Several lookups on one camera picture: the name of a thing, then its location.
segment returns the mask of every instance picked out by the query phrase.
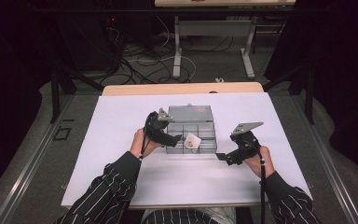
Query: wooden desk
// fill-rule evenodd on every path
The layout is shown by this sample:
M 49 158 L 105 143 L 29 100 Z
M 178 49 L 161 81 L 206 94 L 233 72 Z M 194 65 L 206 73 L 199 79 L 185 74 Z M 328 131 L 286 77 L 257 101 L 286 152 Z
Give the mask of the wooden desk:
M 258 82 L 188 83 L 107 86 L 103 96 L 166 95 L 216 92 L 264 92 Z
M 296 0 L 156 0 L 156 7 L 266 7 L 292 6 Z M 241 49 L 241 57 L 249 79 L 255 79 L 249 51 L 252 46 L 257 17 L 251 21 L 179 21 L 175 17 L 175 58 L 172 76 L 180 76 L 182 49 L 180 35 L 236 35 L 246 36 L 245 48 Z
M 269 95 L 260 84 L 129 85 L 103 91 L 62 206 L 72 206 L 104 166 L 129 149 L 132 134 L 150 112 L 187 104 L 211 106 L 218 152 L 237 148 L 229 134 L 238 123 L 263 121 L 254 134 L 262 145 L 273 146 L 274 166 L 289 184 L 310 195 Z M 244 164 L 228 166 L 214 154 L 167 154 L 161 147 L 143 161 L 130 209 L 258 205 L 259 188 L 259 178 Z

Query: black curtain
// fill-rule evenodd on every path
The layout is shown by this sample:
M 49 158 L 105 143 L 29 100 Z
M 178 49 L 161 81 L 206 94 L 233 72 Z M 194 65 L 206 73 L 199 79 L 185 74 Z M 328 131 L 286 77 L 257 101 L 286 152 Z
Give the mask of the black curtain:
M 0 1 L 0 177 L 34 122 L 49 81 L 45 58 L 16 1 Z
M 332 13 L 291 18 L 265 76 L 274 80 L 312 60 L 314 96 L 335 123 L 330 143 L 358 164 L 358 1 L 298 0 L 295 7 L 330 7 Z M 290 80 L 297 81 L 298 76 Z

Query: metal desk leg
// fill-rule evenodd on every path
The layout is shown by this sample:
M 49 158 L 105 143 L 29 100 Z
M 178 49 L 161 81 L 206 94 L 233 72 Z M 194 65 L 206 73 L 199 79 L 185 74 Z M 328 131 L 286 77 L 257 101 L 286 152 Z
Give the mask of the metal desk leg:
M 180 48 L 180 35 L 179 35 L 179 19 L 175 16 L 175 59 L 173 61 L 172 77 L 180 77 L 180 63 L 182 59 L 182 50 Z
M 252 40 L 255 35 L 255 26 L 257 25 L 257 17 L 252 17 L 252 24 L 249 28 L 249 33 L 246 37 L 246 47 L 241 49 L 243 64 L 245 65 L 246 75 L 249 79 L 255 79 L 255 72 L 253 70 L 251 60 L 249 59 L 249 51 L 252 48 Z

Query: striped sleeve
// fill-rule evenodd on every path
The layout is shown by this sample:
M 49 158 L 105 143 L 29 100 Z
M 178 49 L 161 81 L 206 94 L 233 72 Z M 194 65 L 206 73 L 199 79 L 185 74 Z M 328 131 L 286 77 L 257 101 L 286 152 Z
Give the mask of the striped sleeve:
M 313 212 L 310 196 L 289 186 L 277 172 L 266 179 L 266 193 L 276 223 L 322 223 Z
M 164 209 L 150 213 L 142 224 L 218 224 L 209 214 L 197 209 Z
M 136 189 L 141 163 L 130 152 L 107 164 L 86 193 L 55 223 L 116 223 L 124 204 Z

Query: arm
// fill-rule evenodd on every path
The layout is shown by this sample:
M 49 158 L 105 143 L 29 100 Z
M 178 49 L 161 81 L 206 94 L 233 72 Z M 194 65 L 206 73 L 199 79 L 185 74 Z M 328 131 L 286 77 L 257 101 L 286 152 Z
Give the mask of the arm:
M 134 135 L 130 151 L 117 161 L 107 164 L 103 175 L 96 177 L 86 193 L 79 198 L 68 213 L 56 220 L 56 223 L 116 223 L 121 210 L 135 193 L 136 178 L 141 167 L 138 160 L 141 152 L 144 132 L 138 130 Z M 160 144 L 149 142 L 144 157 Z
M 275 171 L 269 149 L 261 147 L 260 152 L 266 161 L 266 193 L 269 207 L 277 223 L 322 223 L 314 214 L 312 200 L 299 188 L 288 185 Z M 256 175 L 261 176 L 258 155 L 246 159 Z

